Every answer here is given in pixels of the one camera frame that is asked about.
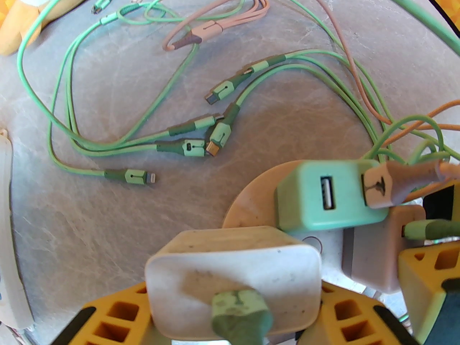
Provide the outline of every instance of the gray marble table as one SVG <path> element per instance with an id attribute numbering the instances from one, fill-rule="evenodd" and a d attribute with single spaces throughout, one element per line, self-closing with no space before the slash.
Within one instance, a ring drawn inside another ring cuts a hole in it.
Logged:
<path id="1" fill-rule="evenodd" d="M 186 15 L 210 1 L 165 4 Z M 300 1 L 326 18 L 312 0 Z M 426 0 L 415 1 L 439 17 Z M 127 2 L 115 0 L 107 12 Z M 202 45 L 142 134 L 223 111 L 231 99 L 210 107 L 203 97 L 249 62 L 297 49 L 331 48 L 326 34 L 286 0 L 271 2 L 262 20 L 229 29 Z M 459 58 L 394 3 L 327 3 L 355 58 L 373 75 L 396 117 L 427 113 L 460 97 Z M 68 45 L 99 19 L 91 15 L 91 4 L 87 1 L 51 24 L 27 50 L 26 74 L 47 103 Z M 82 46 L 75 62 L 74 98 L 85 136 L 118 138 L 156 97 L 187 53 L 162 51 L 160 41 L 171 27 L 115 23 Z M 350 83 L 340 66 L 328 64 Z M 62 97 L 58 113 L 62 115 Z M 458 115 L 452 110 L 439 120 L 455 122 Z M 67 174 L 48 156 L 47 119 L 18 79 L 16 55 L 0 58 L 0 126 L 8 129 L 14 148 L 14 237 L 36 319 L 34 336 L 41 345 L 50 343 L 85 302 L 143 280 L 146 260 L 177 233 L 220 227 L 233 199 L 263 171 L 296 159 L 358 158 L 370 147 L 363 126 L 335 94 L 312 76 L 290 71 L 272 77 L 248 98 L 216 158 L 149 152 L 88 159 L 55 132 L 56 152 L 71 165 L 148 169 L 156 172 L 158 182 L 137 187 Z M 450 146 L 460 144 L 457 134 L 445 135 Z M 406 156 L 416 141 L 407 137 L 396 150 Z"/>

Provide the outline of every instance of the white wall charger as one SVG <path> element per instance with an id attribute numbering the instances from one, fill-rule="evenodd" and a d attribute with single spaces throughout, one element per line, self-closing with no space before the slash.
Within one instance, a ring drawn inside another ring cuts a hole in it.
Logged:
<path id="1" fill-rule="evenodd" d="M 402 237 L 402 228 L 409 222 L 424 219 L 425 210 L 419 205 L 395 206 L 380 223 L 345 229 L 342 271 L 352 280 L 382 293 L 399 291 L 399 253 L 424 243 Z"/>
<path id="2" fill-rule="evenodd" d="M 19 278 L 10 223 L 12 147 L 0 130 L 0 322 L 15 329 L 33 325 L 23 283 Z"/>

